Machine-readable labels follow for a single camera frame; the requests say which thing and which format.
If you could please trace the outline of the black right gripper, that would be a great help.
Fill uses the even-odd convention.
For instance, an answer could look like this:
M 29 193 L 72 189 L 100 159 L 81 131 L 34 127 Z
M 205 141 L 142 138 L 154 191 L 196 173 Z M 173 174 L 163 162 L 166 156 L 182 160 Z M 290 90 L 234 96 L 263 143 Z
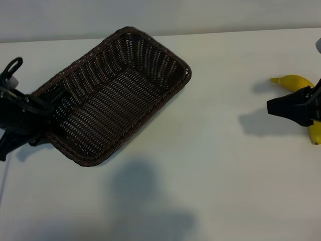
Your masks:
M 292 120 L 303 127 L 313 125 L 313 120 L 320 121 L 320 83 L 318 81 L 314 88 L 310 86 L 299 89 L 298 91 L 278 97 L 267 102 L 267 112 L 271 115 Z M 296 106 L 307 101 L 310 94 L 310 115 L 308 119 L 304 107 Z

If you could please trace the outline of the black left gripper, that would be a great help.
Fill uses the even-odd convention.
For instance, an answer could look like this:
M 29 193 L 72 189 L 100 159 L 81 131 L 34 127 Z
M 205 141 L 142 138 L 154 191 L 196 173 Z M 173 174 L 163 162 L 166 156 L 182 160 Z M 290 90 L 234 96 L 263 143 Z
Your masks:
M 1 88 L 1 161 L 8 153 L 28 143 L 32 147 L 48 143 L 45 130 L 50 123 L 53 105 L 66 95 L 59 87 L 41 96 Z

